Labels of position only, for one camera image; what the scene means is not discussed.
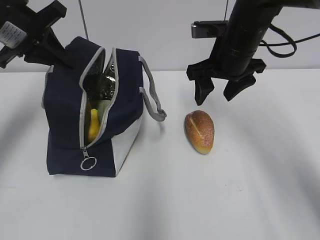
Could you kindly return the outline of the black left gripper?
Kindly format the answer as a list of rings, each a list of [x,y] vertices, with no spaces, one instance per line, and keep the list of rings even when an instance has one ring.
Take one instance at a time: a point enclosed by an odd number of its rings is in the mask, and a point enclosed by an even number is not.
[[[27,63],[73,68],[73,62],[55,35],[52,25],[64,18],[67,8],[58,0],[38,12],[27,0],[0,2],[0,67],[6,68],[15,57]]]

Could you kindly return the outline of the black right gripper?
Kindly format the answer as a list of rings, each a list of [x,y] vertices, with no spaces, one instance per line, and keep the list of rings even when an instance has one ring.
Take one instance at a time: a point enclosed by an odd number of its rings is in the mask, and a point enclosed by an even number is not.
[[[208,58],[187,67],[189,80],[194,81],[194,99],[201,106],[215,86],[211,78],[228,80],[223,95],[229,102],[241,91],[256,83],[254,73],[262,73],[266,64],[262,59],[252,57],[226,56]]]

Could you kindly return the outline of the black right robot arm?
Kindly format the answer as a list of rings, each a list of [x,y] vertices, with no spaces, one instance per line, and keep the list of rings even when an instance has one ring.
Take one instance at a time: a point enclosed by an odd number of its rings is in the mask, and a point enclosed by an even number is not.
[[[232,100],[241,91],[256,83],[254,73],[262,73],[266,64],[262,59],[254,59],[260,45],[277,58],[288,58],[294,52],[280,54],[271,49],[263,37],[268,29],[286,39],[288,45],[297,49],[294,41],[272,21],[282,8],[319,9],[318,0],[237,0],[228,20],[195,21],[191,25],[194,39],[214,38],[215,43],[209,58],[187,67],[186,74],[194,81],[194,99],[202,105],[214,90],[212,79],[227,80],[223,95]]]

